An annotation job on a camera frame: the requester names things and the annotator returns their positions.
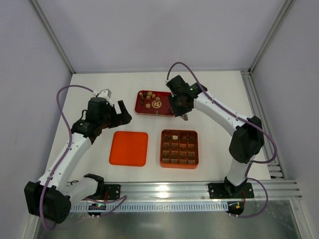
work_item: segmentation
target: orange box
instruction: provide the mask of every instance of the orange box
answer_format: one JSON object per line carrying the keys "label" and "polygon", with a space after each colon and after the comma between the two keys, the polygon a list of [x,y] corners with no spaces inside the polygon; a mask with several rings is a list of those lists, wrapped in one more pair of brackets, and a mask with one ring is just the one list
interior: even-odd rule
{"label": "orange box", "polygon": [[115,132],[109,162],[112,165],[143,167],[146,164],[148,138],[145,132]]}
{"label": "orange box", "polygon": [[159,163],[163,168],[195,169],[198,166],[198,136],[190,130],[161,132]]}

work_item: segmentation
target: gray floor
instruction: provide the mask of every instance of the gray floor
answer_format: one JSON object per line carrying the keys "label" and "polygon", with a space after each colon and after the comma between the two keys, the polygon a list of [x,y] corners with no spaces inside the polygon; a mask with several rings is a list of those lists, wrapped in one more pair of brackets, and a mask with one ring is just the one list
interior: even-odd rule
{"label": "gray floor", "polygon": [[[263,202],[246,202],[245,215],[259,211]],[[74,225],[86,214],[72,214],[57,228]],[[252,219],[228,217],[225,212],[121,213],[84,219],[67,230],[44,232],[36,239],[300,239],[289,201],[272,201]]]}

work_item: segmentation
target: robotic arm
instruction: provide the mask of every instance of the robotic arm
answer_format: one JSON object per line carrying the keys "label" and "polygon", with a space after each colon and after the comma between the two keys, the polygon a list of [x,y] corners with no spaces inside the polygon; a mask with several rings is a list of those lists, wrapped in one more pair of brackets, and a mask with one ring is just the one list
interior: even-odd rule
{"label": "robotic arm", "polygon": [[[211,102],[197,83],[190,86],[178,75],[167,81],[166,85],[172,93],[172,96],[168,98],[175,117],[183,117],[192,109],[197,109],[220,124],[230,134],[232,140],[229,152],[233,160],[230,171],[224,180],[224,189],[230,197],[241,195],[247,181],[245,174],[249,167],[249,162],[253,160],[265,144],[263,134],[237,118],[231,117],[225,110]],[[260,128],[262,127],[258,117],[253,116],[249,119],[244,115],[238,114],[218,101],[204,86],[203,89],[226,110],[237,115],[237,117],[247,119]]]}
{"label": "robotic arm", "polygon": [[[132,119],[123,101],[118,101],[121,113],[116,113],[110,96],[111,92],[104,90],[97,97],[91,98],[88,103],[85,119],[81,118],[73,124],[71,129],[72,144],[65,158],[54,171],[44,195],[43,214],[46,219],[56,223],[62,223],[68,216],[71,205],[87,197],[96,200],[104,198],[105,189],[103,177],[86,174],[78,183],[68,187],[66,187],[66,185],[77,163],[94,143],[95,139],[102,133],[102,129],[128,124]],[[67,147],[68,143],[65,144],[52,166],[36,183],[28,182],[24,188],[30,214],[40,215],[39,204],[43,187]]]}

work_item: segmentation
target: gray wall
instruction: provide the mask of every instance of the gray wall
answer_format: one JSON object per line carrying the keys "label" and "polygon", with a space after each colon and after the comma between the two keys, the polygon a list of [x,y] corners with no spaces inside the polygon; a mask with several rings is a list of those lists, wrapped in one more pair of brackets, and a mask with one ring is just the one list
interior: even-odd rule
{"label": "gray wall", "polygon": [[284,0],[38,0],[76,72],[250,67]]}
{"label": "gray wall", "polygon": [[27,0],[0,1],[0,234],[21,238],[23,189],[44,172],[59,114],[65,68]]}
{"label": "gray wall", "polygon": [[319,1],[296,1],[255,72],[286,174],[319,225]]}

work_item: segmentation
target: white table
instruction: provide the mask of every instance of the white table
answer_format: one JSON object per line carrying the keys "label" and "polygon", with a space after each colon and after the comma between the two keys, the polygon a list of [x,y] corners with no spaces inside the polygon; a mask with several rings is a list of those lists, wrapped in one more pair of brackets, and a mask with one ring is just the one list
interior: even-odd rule
{"label": "white table", "polygon": [[[180,74],[190,85],[194,79],[188,72],[173,72],[171,77]],[[196,72],[201,83],[223,103],[248,116],[252,111],[248,102],[244,84],[239,71]],[[231,155],[228,152],[231,137],[216,122],[203,113],[193,110],[188,114],[189,121],[180,118],[138,115],[135,102],[140,90],[167,91],[164,81],[165,72],[159,73],[110,73],[110,74],[76,74],[71,84],[83,85],[100,91],[109,88],[112,100],[123,100],[132,121],[117,128],[105,129],[92,147],[81,158],[70,180],[79,180],[87,173],[97,174],[110,182],[154,182],[154,181],[220,181],[227,175]],[[64,113],[72,126],[81,117],[81,111],[87,109],[89,91],[70,88],[64,104]],[[187,129],[198,133],[199,165],[196,169],[170,169],[160,166],[160,134],[163,129]],[[116,131],[140,131],[149,135],[147,161],[144,167],[115,166],[109,163],[113,134]],[[68,139],[66,126],[60,119],[54,138],[49,167]],[[265,160],[261,151],[256,160]],[[254,164],[249,176],[270,179],[267,165]]]}

